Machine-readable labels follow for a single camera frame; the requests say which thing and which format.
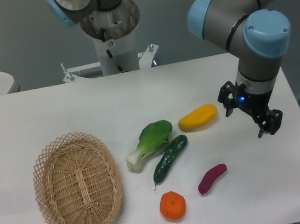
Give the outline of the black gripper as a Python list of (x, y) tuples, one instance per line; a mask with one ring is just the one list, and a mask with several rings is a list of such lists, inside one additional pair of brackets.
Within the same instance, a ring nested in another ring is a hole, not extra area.
[(236, 87), (227, 81), (218, 94), (218, 102), (223, 104), (226, 117), (230, 117), (235, 108), (249, 114), (259, 126), (258, 138), (263, 134), (274, 135), (281, 127), (283, 112), (269, 109), (269, 99), (274, 89), (275, 79), (251, 81), (247, 78), (236, 79)]

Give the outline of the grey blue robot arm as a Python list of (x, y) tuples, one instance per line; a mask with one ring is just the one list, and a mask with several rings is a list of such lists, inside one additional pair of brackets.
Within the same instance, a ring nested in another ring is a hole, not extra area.
[[(150, 68), (155, 45), (139, 57), (133, 32), (140, 19), (132, 0), (46, 0), (66, 27), (80, 25), (95, 45), (106, 75)], [(282, 112), (268, 106), (281, 61), (288, 49), (290, 22), (266, 9), (273, 0), (196, 0), (187, 16), (188, 29), (239, 60), (235, 83), (219, 92), (227, 115), (239, 108), (253, 118), (261, 134), (275, 134)]]

